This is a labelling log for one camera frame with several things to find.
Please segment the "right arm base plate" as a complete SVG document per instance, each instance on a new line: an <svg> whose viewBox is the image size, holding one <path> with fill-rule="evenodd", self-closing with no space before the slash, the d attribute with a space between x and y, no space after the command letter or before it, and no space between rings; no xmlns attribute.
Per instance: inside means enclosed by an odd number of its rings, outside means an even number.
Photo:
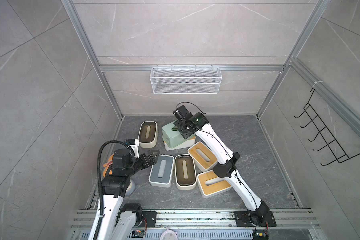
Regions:
<svg viewBox="0 0 360 240"><path fill-rule="evenodd" d="M237 227L276 227L277 223L271 211L262 218L257 217L253 211L234 211L233 219Z"/></svg>

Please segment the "large white bamboo-lid tissue box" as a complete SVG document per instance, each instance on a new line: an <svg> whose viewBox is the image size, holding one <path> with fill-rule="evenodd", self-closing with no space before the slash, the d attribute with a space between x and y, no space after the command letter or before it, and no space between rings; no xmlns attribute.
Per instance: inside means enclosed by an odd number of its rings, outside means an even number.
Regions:
<svg viewBox="0 0 360 240"><path fill-rule="evenodd" d="M196 136L193 135L191 138L189 138L188 140L186 140L185 142L179 144L178 146L176 146L174 148L169 147L165 141L163 141L163 142L164 142L166 151L172 151L172 150L179 150L179 149L188 149L195 144L195 141L196 141Z"/></svg>

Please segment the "white round object bottom edge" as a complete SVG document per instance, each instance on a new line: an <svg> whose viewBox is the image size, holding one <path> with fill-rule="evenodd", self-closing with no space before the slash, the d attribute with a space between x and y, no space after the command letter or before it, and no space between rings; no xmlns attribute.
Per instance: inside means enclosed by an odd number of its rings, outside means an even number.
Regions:
<svg viewBox="0 0 360 240"><path fill-rule="evenodd" d="M173 230L165 230L161 235L159 240L178 240L177 232Z"/></svg>

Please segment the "bamboo-lid tissue box front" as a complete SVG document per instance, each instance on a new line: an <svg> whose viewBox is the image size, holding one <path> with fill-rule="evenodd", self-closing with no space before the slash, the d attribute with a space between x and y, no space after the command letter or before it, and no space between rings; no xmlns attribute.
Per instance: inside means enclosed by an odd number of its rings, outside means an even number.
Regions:
<svg viewBox="0 0 360 240"><path fill-rule="evenodd" d="M229 191L232 186L212 170L197 175L197 183L204 199Z"/></svg>

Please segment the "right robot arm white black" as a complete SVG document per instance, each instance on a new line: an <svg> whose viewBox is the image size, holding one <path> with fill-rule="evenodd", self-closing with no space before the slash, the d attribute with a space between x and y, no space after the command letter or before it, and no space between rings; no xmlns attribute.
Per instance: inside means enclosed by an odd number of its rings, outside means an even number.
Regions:
<svg viewBox="0 0 360 240"><path fill-rule="evenodd" d="M240 154L233 152L223 143L203 111L193 115L184 106L185 103L177 104L173 111L177 119L174 125L182 137L187 139L195 134L209 147L218 160L217 165L213 167L213 172L233 187L258 226L266 223L266 217L270 216L271 211L267 204L251 190L237 170L236 162L239 160Z"/></svg>

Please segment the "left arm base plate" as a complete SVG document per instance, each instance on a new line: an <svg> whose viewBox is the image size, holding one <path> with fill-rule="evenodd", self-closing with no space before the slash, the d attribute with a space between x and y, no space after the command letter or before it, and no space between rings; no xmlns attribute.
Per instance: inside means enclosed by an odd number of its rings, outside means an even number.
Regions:
<svg viewBox="0 0 360 240"><path fill-rule="evenodd" d="M137 213L137 220L134 225L136 228L154 228L157 222L157 212L156 211L143 211Z"/></svg>

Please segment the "bamboo-lid tissue box middle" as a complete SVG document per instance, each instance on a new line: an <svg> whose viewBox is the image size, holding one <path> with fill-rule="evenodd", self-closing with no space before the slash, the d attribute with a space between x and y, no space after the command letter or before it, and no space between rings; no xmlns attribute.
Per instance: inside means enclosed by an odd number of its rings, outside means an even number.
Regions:
<svg viewBox="0 0 360 240"><path fill-rule="evenodd" d="M194 159L195 166L202 172L207 172L213 169L218 163L217 157L212 151L202 142L197 142L188 149L188 154Z"/></svg>

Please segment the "orange toy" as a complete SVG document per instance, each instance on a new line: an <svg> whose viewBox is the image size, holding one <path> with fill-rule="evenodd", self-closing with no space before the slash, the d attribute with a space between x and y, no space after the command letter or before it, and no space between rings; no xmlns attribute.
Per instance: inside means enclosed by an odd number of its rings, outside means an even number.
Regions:
<svg viewBox="0 0 360 240"><path fill-rule="evenodd" d="M104 170L103 170L103 177L105 178L108 175L112 174L112 167L113 167L113 156L114 154L112 154L109 158L108 161L103 164Z"/></svg>

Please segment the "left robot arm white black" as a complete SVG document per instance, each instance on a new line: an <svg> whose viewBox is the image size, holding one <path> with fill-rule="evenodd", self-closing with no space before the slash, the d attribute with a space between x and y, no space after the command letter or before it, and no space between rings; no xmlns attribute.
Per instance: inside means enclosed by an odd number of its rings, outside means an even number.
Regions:
<svg viewBox="0 0 360 240"><path fill-rule="evenodd" d="M131 176L158 162L160 152L149 151L135 157L131 148L118 149L112 156L111 170L99 181L99 204L89 235L90 240L109 240L120 208L131 183Z"/></svg>

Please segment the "green square tissue box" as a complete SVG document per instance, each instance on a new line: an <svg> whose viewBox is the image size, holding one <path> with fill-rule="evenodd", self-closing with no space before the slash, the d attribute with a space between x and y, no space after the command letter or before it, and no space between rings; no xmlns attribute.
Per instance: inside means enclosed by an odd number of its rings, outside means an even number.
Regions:
<svg viewBox="0 0 360 240"><path fill-rule="evenodd" d="M164 125L162 127L162 133L163 141L165 141L171 148L178 146L193 136L192 135L188 139L184 139L177 127L174 125L174 122Z"/></svg>

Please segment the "cream box dark lid centre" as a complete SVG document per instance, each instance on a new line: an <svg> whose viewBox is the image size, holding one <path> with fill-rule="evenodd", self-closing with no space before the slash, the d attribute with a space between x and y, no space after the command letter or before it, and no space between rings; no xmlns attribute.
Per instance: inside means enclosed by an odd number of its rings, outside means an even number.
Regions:
<svg viewBox="0 0 360 240"><path fill-rule="evenodd" d="M178 155L175 157L175 177L177 188L188 191L197 184L196 168L191 155Z"/></svg>

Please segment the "aluminium mounting rail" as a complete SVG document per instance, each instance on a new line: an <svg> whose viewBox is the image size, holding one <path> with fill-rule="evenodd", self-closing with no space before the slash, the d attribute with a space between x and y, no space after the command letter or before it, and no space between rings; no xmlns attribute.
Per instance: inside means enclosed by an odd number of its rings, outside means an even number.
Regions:
<svg viewBox="0 0 360 240"><path fill-rule="evenodd" d="M155 228L254 228L237 227L234 211L244 210L148 210L157 212ZM310 209L272 209L275 229L319 229L320 225Z"/></svg>

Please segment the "white box grey-blue lid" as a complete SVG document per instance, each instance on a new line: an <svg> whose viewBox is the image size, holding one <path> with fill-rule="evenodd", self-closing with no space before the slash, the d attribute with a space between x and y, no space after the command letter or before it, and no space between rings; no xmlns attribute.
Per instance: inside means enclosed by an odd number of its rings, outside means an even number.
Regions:
<svg viewBox="0 0 360 240"><path fill-rule="evenodd" d="M171 186L175 158L159 155L158 161L152 166L149 183L154 187L169 188Z"/></svg>

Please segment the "cream box dark lid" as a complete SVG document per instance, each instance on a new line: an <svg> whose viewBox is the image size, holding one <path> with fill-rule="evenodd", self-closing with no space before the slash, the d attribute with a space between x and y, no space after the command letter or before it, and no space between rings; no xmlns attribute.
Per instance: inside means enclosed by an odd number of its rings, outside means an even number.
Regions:
<svg viewBox="0 0 360 240"><path fill-rule="evenodd" d="M178 155L175 157L175 177L177 188L188 191L197 184L196 168L191 155Z"/></svg>
<svg viewBox="0 0 360 240"><path fill-rule="evenodd" d="M154 121L145 121L141 124L138 137L140 147L150 149L158 141L158 124Z"/></svg>

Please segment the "grey round alarm clock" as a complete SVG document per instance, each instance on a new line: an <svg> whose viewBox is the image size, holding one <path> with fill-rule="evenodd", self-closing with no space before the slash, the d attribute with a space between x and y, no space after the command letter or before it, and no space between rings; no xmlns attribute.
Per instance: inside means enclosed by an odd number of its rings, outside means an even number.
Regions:
<svg viewBox="0 0 360 240"><path fill-rule="evenodd" d="M128 197L128 196L132 195L132 194L134 193L135 189L136 189L136 184L135 184L135 182L134 182L133 180L130 180L130 184L129 184L129 186L128 186L127 189L126 189L126 194L125 194L125 196Z"/></svg>

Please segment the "cream box dark lid back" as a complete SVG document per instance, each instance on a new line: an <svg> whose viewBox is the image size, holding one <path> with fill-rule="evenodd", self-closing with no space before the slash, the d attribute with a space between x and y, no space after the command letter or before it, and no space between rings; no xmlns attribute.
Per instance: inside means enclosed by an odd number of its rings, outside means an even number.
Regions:
<svg viewBox="0 0 360 240"><path fill-rule="evenodd" d="M158 124L154 121L145 121L141 124L138 137L140 147L150 149L158 141Z"/></svg>

